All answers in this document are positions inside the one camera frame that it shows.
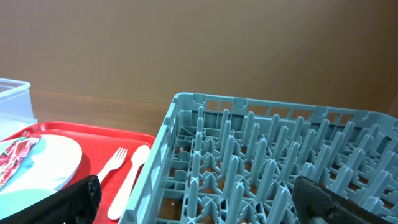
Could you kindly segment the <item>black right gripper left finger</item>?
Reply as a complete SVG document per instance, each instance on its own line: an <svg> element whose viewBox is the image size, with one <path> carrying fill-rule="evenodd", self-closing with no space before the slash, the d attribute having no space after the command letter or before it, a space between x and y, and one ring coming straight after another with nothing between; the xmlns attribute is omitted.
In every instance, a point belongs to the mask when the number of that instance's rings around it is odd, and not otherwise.
<svg viewBox="0 0 398 224"><path fill-rule="evenodd" d="M89 175L51 196L1 220L1 223L92 224L97 216L102 189L97 175Z"/></svg>

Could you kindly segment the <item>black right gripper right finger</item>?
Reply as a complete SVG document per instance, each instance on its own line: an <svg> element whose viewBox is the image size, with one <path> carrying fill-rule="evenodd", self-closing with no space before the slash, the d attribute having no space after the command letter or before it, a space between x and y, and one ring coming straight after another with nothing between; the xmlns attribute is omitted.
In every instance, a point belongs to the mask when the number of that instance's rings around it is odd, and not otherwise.
<svg viewBox="0 0 398 224"><path fill-rule="evenodd" d="M391 175L375 175L352 192L349 179L338 176L328 189L300 175L295 179L292 200L300 223L362 224L397 223L397 205L384 207L380 199Z"/></svg>

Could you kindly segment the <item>light blue plate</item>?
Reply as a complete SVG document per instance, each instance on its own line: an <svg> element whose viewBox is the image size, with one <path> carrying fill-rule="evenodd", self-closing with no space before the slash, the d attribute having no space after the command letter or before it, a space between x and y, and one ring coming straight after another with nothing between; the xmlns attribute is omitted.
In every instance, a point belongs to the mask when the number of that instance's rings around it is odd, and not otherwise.
<svg viewBox="0 0 398 224"><path fill-rule="evenodd" d="M1 193L20 189L60 190L75 175L82 158L81 146L73 139L43 134Z"/></svg>

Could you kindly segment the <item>red snack wrapper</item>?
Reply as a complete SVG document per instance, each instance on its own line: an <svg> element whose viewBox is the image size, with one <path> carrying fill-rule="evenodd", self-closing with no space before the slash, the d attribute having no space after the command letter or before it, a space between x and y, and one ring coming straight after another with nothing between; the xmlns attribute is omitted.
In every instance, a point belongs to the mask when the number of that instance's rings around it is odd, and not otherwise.
<svg viewBox="0 0 398 224"><path fill-rule="evenodd" d="M41 135L25 131L1 153L1 188L17 172L21 162L41 139Z"/></svg>

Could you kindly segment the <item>green bowl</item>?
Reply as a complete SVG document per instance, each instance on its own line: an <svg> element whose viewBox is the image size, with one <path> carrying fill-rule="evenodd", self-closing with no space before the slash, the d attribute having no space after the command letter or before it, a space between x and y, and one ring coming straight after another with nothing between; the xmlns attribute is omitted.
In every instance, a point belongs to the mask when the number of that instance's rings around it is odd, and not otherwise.
<svg viewBox="0 0 398 224"><path fill-rule="evenodd" d="M1 193L1 219L53 195L53 189L18 189Z"/></svg>

